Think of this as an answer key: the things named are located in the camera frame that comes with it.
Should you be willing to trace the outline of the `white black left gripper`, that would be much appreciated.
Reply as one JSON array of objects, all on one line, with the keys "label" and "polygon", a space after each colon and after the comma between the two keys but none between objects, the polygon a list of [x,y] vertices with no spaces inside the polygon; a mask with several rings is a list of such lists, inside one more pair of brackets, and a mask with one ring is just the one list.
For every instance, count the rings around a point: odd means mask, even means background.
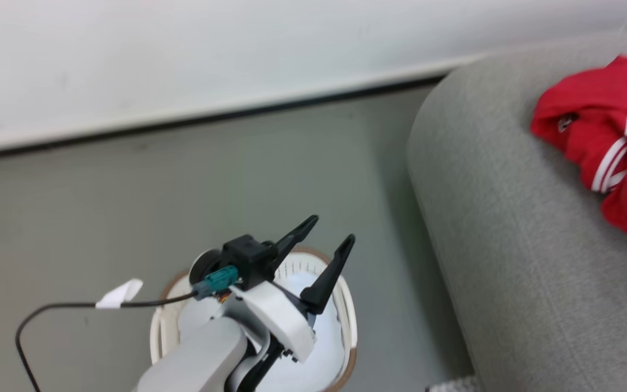
[{"label": "white black left gripper", "polygon": [[[318,215],[311,215],[278,241],[263,243],[273,251],[266,263],[269,278],[274,278],[286,256],[307,238],[318,220]],[[256,363],[276,362],[283,356],[304,363],[311,357],[317,342],[317,315],[326,308],[355,242],[355,235],[349,234],[319,276],[289,274],[248,290],[238,285],[229,287],[236,302],[244,307],[233,318],[256,346]]]}]

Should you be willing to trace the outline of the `red garment with white stripes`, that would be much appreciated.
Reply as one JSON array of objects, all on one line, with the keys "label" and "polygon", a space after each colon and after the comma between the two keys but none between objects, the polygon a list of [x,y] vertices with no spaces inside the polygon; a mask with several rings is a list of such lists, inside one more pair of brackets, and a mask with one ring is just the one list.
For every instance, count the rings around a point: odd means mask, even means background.
[{"label": "red garment with white stripes", "polygon": [[578,166],[583,186],[604,195],[605,220],[627,233],[627,56],[546,90],[530,129]]}]

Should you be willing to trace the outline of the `white perforated laundry basket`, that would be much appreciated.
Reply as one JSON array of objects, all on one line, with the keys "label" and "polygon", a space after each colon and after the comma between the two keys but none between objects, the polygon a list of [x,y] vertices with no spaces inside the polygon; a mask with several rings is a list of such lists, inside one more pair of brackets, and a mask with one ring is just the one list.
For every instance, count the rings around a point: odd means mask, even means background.
[{"label": "white perforated laundry basket", "polygon": [[[358,323],[349,287],[339,277],[313,324],[316,342],[304,362],[281,356],[255,392],[341,392],[358,354]],[[264,359],[262,323],[237,300],[189,299],[155,310],[151,367],[136,392],[237,392],[236,382]]]}]

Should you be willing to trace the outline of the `white and black baseboard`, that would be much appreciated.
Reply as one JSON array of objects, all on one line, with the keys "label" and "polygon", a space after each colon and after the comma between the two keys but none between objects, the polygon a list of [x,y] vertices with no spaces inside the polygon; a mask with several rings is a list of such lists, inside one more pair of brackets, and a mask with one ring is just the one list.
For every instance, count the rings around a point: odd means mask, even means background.
[{"label": "white and black baseboard", "polygon": [[403,70],[398,74],[385,77],[376,77],[376,79],[368,82],[355,82],[349,86],[285,97],[284,99],[272,100],[271,102],[264,102],[258,105],[247,103],[246,105],[232,108],[217,108],[207,112],[174,115],[163,119],[125,122],[124,124],[120,122],[119,124],[111,124],[109,126],[94,125],[88,129],[68,131],[67,133],[59,132],[55,136],[43,136],[33,140],[16,141],[14,143],[0,142],[0,159],[425,87],[439,83],[448,74],[463,65],[490,57],[490,55],[494,55],[501,50],[502,48],[500,47],[493,48],[476,54],[461,56],[453,60],[438,62],[432,66]]}]

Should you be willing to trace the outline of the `light grey textured rug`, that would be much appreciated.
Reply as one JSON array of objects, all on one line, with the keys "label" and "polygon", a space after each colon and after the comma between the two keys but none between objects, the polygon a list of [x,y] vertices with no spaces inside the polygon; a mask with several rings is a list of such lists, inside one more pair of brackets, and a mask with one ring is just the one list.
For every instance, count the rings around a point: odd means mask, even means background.
[{"label": "light grey textured rug", "polygon": [[425,392],[481,392],[475,375],[452,379],[440,384],[429,385]]}]

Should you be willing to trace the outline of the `grey fabric sofa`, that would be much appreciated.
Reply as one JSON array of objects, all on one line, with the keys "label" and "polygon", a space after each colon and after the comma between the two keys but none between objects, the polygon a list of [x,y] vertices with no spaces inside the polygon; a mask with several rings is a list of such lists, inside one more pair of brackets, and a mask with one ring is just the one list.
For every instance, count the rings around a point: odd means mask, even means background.
[{"label": "grey fabric sofa", "polygon": [[411,129],[411,183],[485,392],[627,392],[627,235],[529,131],[547,87],[625,52],[620,32],[484,57]]}]

